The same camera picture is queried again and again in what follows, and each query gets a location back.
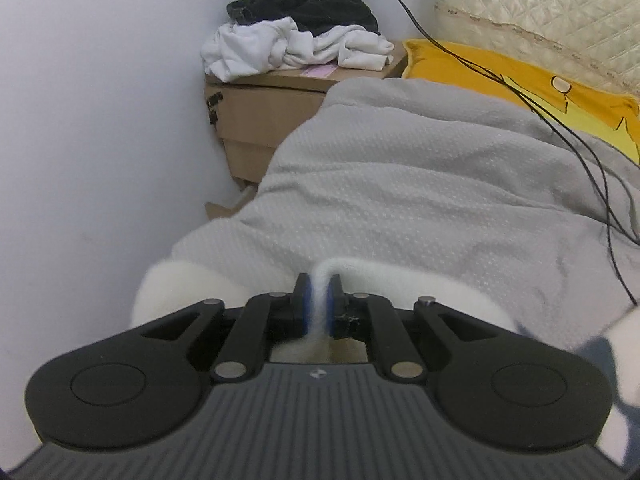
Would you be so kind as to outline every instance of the white wall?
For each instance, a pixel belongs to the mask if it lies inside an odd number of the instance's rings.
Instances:
[[[236,188],[200,45],[230,0],[0,0],[0,466],[60,352],[126,327],[146,267]]]

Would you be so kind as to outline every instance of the yellow pillow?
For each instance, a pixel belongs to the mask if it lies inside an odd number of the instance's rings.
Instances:
[[[615,146],[636,164],[640,163],[640,120],[638,102],[565,80],[543,68],[508,56],[458,43],[442,43],[452,52],[502,77],[548,110],[548,116],[574,130],[583,130]],[[456,85],[485,95],[499,97],[527,108],[516,94],[500,83],[468,69],[456,58],[428,40],[406,40],[409,63],[404,78],[422,78]]]

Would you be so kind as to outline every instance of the textured gray blanket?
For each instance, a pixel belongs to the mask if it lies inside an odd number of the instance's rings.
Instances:
[[[638,167],[582,136],[610,170],[612,208],[637,231]],[[577,157],[530,112],[451,86],[358,78],[281,145],[251,204],[173,256],[263,290],[335,256],[439,272],[575,349],[630,307],[604,221]],[[616,231],[613,245],[640,295],[640,251]]]

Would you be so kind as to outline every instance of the small logo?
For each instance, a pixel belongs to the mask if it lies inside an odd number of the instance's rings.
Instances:
[[[309,372],[309,375],[312,376],[314,379],[318,379],[318,380],[324,379],[325,377],[327,377],[326,371],[322,370],[322,368],[316,368],[312,372]]]

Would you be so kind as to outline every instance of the power cord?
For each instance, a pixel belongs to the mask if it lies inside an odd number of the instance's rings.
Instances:
[[[529,110],[531,110],[533,113],[535,113],[540,118],[540,120],[542,120],[553,131],[553,133],[555,133],[558,137],[560,137],[560,139],[562,139],[562,142],[564,142],[572,152],[574,152],[575,156],[578,158],[578,160],[580,161],[580,164],[584,168],[584,171],[586,172],[587,176],[589,177],[591,185],[595,188],[597,195],[600,197],[600,199],[603,201],[603,203],[605,205],[606,214],[607,214],[607,216],[606,216],[607,247],[608,247],[608,250],[609,250],[609,254],[610,254],[610,257],[611,257],[611,263],[613,265],[613,269],[614,269],[615,275],[616,275],[618,281],[620,282],[620,284],[622,285],[622,287],[625,289],[625,292],[628,295],[629,299],[631,300],[631,303],[633,304],[633,306],[638,306],[638,300],[636,300],[634,295],[631,293],[631,290],[629,289],[629,287],[625,283],[625,280],[622,277],[622,274],[620,273],[620,268],[618,267],[618,263],[616,261],[616,257],[615,257],[614,251],[613,251],[613,243],[612,243],[612,239],[611,239],[611,229],[612,229],[611,221],[613,220],[614,224],[617,226],[617,228],[619,229],[620,233],[622,233],[625,236],[625,238],[628,238],[628,240],[630,240],[632,243],[634,243],[637,246],[640,246],[640,237],[639,237],[638,233],[636,233],[636,231],[633,229],[633,226],[632,226],[632,232],[629,233],[624,228],[624,226],[621,224],[621,222],[618,219],[618,217],[616,216],[616,214],[613,212],[613,209],[611,208],[611,205],[610,205],[609,183],[607,181],[607,173],[606,173],[606,171],[605,171],[600,159],[598,158],[596,153],[593,151],[591,146],[588,145],[588,143],[585,142],[585,140],[582,137],[580,137],[578,134],[576,134],[571,128],[569,128],[561,120],[559,120],[557,117],[555,117],[555,115],[553,115],[551,112],[546,110],[544,107],[542,107],[539,103],[534,101],[528,95],[526,95],[525,93],[521,92],[519,89],[514,88],[513,86],[509,85],[501,76],[498,76],[496,73],[492,72],[492,70],[489,70],[488,68],[486,68],[486,67],[484,67],[482,65],[479,65],[478,63],[474,63],[471,60],[468,60],[468,59],[466,59],[466,58],[464,58],[462,56],[459,56],[455,52],[452,52],[451,50],[449,50],[447,47],[445,47],[439,41],[435,40],[433,37],[431,37],[430,34],[427,33],[426,30],[424,30],[424,28],[422,28],[422,26],[420,25],[418,20],[415,19],[415,16],[413,15],[413,13],[409,9],[409,7],[407,7],[407,5],[404,3],[404,1],[402,1],[402,0],[397,0],[397,1],[398,1],[398,3],[400,3],[402,8],[404,9],[404,12],[407,13],[407,15],[409,16],[409,19],[411,19],[411,21],[415,25],[415,28],[417,28],[418,31],[427,40],[429,40],[435,47],[437,47],[439,50],[445,52],[446,54],[449,54],[450,56],[453,56],[463,66],[467,67],[469,70],[472,70],[473,72],[476,72],[477,74],[480,74],[480,75],[484,76],[485,78],[490,79],[491,81],[494,81],[494,82],[496,82],[496,83],[508,88],[511,92],[513,92],[515,95],[517,95],[517,97],[527,106],[527,108],[529,108]],[[584,157],[580,154],[578,149],[562,133],[560,133],[558,128],[556,128],[556,126],[554,126],[545,117],[545,114],[548,115],[549,117],[551,117],[556,123],[560,124],[560,126],[562,126],[562,128],[564,128],[567,133],[569,133],[574,139],[577,139],[578,142],[580,142],[581,145],[583,145],[588,150],[588,152],[591,153],[591,156],[596,161],[596,164],[597,164],[597,166],[598,166],[598,168],[600,170],[600,174],[602,176],[602,181],[604,183],[604,190],[600,189],[600,186],[598,185],[595,177],[593,176],[593,173],[591,173],[591,170],[588,167],[587,162],[584,160]]]

